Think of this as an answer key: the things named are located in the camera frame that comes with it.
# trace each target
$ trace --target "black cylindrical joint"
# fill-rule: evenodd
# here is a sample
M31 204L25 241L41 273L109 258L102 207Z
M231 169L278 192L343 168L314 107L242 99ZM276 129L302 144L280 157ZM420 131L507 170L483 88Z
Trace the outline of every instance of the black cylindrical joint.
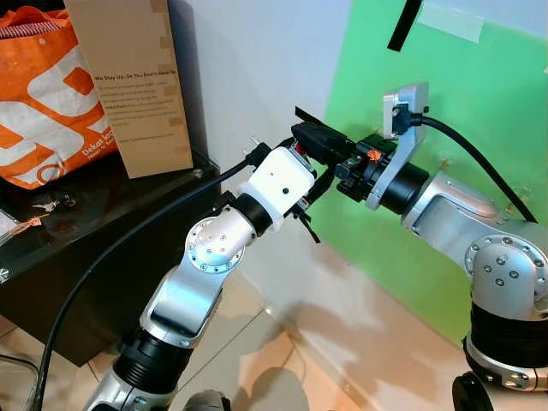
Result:
M169 394L190 360L193 350L158 340L139 329L124 338L113 369L132 386L152 394Z
M403 214L413 203L422 185L428 180L428 173L411 163L405 164L386 188L380 204L395 214Z
M453 405L455 411L493 411L487 391L471 372L453 381Z
M247 218L249 223L255 228L257 236L263 235L266 229L272 224L270 214L249 194L240 194L232 202L232 206Z
M472 343L483 354L510 366L548 366L548 320L505 319L472 305Z

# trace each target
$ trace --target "black tape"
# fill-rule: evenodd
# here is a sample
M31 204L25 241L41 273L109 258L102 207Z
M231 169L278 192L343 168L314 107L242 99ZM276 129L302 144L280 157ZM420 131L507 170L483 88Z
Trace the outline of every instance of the black tape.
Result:
M392 33L388 48L393 51L400 51L405 43L405 39L409 35L409 30L414 23L414 19L420 10L422 0L407 0L405 6L403 6L400 19L397 21L396 28Z

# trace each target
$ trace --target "cardboard box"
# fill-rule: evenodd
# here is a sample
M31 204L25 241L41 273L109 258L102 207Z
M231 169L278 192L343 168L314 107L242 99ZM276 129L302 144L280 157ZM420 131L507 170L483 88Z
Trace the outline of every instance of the cardboard box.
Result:
M167 0L65 0L130 178L192 167Z

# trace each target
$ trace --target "small orange component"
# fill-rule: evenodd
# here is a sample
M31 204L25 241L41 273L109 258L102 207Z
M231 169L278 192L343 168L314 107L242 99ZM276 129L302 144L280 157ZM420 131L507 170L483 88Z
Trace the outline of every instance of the small orange component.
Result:
M371 150L367 152L367 156L369 157L371 161L373 161L374 163L377 163L380 160L380 158L383 157L383 153L380 152L379 150L375 150L374 148L372 148Z

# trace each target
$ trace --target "power cord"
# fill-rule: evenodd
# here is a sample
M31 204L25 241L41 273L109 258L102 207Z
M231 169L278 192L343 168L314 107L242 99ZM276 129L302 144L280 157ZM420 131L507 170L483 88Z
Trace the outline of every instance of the power cord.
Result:
M199 196L200 194L204 193L210 188L229 179L233 175L243 170L246 166L257 165L257 163L260 164L260 162L262 162L262 159L266 157L269 151L270 151L270 148L268 148L266 144L264 143L259 144L250 154L246 156L245 160L241 161L240 163L232 167L230 170L225 171L219 177L211 180L210 182L207 182L206 184L204 184L203 186L199 188L196 188L190 193L183 195L179 199L172 201L163 209L152 214L149 218L147 218L142 223L137 224L130 231L128 231L126 234L120 237L117 241L115 241L111 246L109 246L106 250L104 250L101 253L101 255L99 255L91 263L91 265L87 268L86 271L84 271L80 279L77 281L76 285L72 288L72 290L68 294L68 297L63 302L63 305L61 306L61 309L57 313L55 321L53 322L53 326L51 327L50 335L48 336L47 343L45 344L45 347L44 347L44 353L42 354L42 361L40 362L40 368L38 372L38 383L36 388L36 394L34 396L34 401L33 401L33 411L41 411L42 409L42 404L44 402L45 383L48 377L48 369L50 366L53 346L57 339L59 330L61 329L61 325L67 315L67 311L69 310L71 304L73 303L74 298L78 295L80 290L86 284L87 279L93 274L95 268L99 265L99 263L101 263L101 261L103 261L105 257L107 257L110 253L112 253L116 248L120 247L128 239L130 239L131 237L133 237L135 234L142 231L146 227L150 226L152 223L156 222L158 219L163 217L168 212L174 211L178 206L181 206L184 203L189 202L190 200L194 199L195 197Z
M455 143L457 143L459 146L461 146L464 150L467 151L468 154L470 154L474 160L478 162L478 164L485 170L485 172L489 175L489 177L497 184L497 186L503 191L503 193L509 198L509 200L514 204L515 208L522 214L522 216L532 223L537 223L537 219L534 217L534 215L531 213L531 211L527 208L525 203L521 201L520 197L512 190L512 188L508 185L508 183L502 178L500 174L498 174L497 170L491 165L489 160L485 158L485 156L478 150L476 147L472 145L468 140L466 140L460 133L455 131L453 128L448 126L447 124L440 122L439 120L436 120L435 118L431 118L428 116L423 116L422 114L411 114L410 126L420 126L425 125L432 128L435 128L436 130L442 132L443 134L447 135L449 138L451 138Z

